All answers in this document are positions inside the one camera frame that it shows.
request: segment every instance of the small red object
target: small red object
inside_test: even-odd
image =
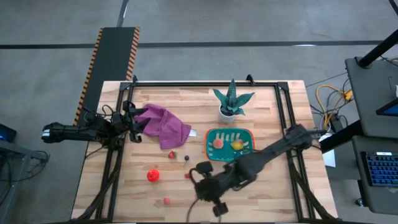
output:
[[[222,149],[224,146],[224,141],[221,139],[214,139],[213,141],[213,146],[216,149]]]
[[[163,201],[164,201],[164,203],[165,203],[166,205],[170,203],[170,199],[169,199],[169,198],[164,198]]]
[[[155,170],[155,169],[151,169],[150,171],[148,171],[147,174],[147,178],[149,182],[156,182],[159,179],[159,171]]]
[[[174,158],[175,158],[175,152],[171,151],[171,152],[169,153],[169,158],[170,158],[170,159],[174,159]]]

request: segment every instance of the hazard stripe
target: hazard stripe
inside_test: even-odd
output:
[[[99,32],[98,32],[98,38],[97,38],[97,41],[95,42],[95,45],[94,45],[93,56],[91,57],[91,62],[90,62],[89,69],[88,69],[88,72],[87,72],[85,84],[83,86],[83,90],[81,91],[79,104],[77,106],[75,120],[73,121],[73,125],[74,126],[77,126],[77,124],[79,122],[79,117],[80,117],[80,113],[81,113],[81,110],[82,110],[82,107],[83,107],[83,102],[85,100],[87,87],[88,87],[88,84],[89,84],[89,81],[90,81],[90,78],[91,78],[91,73],[92,73],[93,67],[94,67],[95,57],[97,55],[98,47],[100,46],[102,31],[103,31],[103,29],[101,28],[99,30]]]
[[[127,71],[126,71],[126,80],[132,80],[132,71],[134,70],[134,62],[136,59],[138,39],[139,39],[139,28],[136,27],[134,29],[134,35],[133,35],[132,43],[131,43],[130,58],[129,58],[129,62],[127,65]]]

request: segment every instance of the succulent plant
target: succulent plant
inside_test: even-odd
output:
[[[244,114],[241,106],[245,105],[254,93],[246,93],[236,97],[236,84],[234,79],[232,79],[231,83],[228,87],[228,92],[226,95],[222,94],[219,90],[213,89],[214,94],[221,102],[221,112],[226,116]]]

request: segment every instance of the blue keyboard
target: blue keyboard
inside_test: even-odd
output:
[[[398,187],[398,155],[391,152],[362,152],[368,181],[375,187]]]

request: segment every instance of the white pot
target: white pot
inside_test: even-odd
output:
[[[232,116],[226,116],[221,112],[221,105],[218,107],[218,117],[220,118],[220,120],[224,123],[230,123],[232,121],[234,121],[235,119],[235,115]]]

